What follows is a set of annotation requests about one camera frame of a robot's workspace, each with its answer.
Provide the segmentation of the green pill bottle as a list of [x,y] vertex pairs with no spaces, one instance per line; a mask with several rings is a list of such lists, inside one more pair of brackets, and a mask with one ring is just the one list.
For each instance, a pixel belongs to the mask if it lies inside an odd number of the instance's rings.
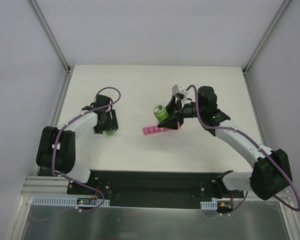
[[169,117],[166,107],[163,105],[157,105],[153,109],[153,114],[158,122],[162,122]]

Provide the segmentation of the green bottle cap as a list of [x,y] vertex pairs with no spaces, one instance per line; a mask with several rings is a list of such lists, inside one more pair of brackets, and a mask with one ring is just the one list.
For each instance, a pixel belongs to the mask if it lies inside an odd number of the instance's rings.
[[105,134],[107,135],[107,136],[109,136],[109,137],[111,137],[111,136],[113,136],[114,134],[116,133],[116,131],[115,130],[106,130],[105,131]]

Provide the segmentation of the pink weekly pill organizer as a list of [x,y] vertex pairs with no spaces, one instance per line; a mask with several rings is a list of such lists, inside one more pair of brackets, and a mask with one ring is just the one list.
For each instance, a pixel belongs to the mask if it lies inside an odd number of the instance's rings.
[[142,131],[143,131],[144,136],[149,136],[149,135],[169,132],[169,131],[172,131],[172,129],[170,129],[170,128],[161,128],[161,127],[158,127],[157,125],[154,125],[154,126],[144,127],[142,129]]

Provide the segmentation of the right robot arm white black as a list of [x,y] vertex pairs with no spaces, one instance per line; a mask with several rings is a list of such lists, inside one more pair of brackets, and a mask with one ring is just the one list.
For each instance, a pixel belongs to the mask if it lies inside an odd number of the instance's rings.
[[185,103],[188,93],[187,89],[175,85],[169,103],[154,107],[157,126],[177,130],[184,119],[197,118],[206,131],[231,146],[252,168],[251,172],[228,170],[218,175],[205,188],[209,196],[221,199],[232,191],[248,191],[268,200],[292,183],[288,155],[281,149],[272,150],[255,142],[239,130],[218,108],[217,95],[211,86],[201,86],[195,91],[195,101]]

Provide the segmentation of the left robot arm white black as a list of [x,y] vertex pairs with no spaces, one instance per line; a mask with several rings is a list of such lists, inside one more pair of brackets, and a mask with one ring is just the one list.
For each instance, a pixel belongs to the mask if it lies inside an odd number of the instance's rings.
[[78,188],[89,195],[95,191],[92,171],[77,162],[76,140],[87,132],[112,136],[118,129],[113,100],[98,95],[94,102],[81,109],[79,116],[66,127],[47,126],[42,130],[36,164],[58,175],[78,181]]

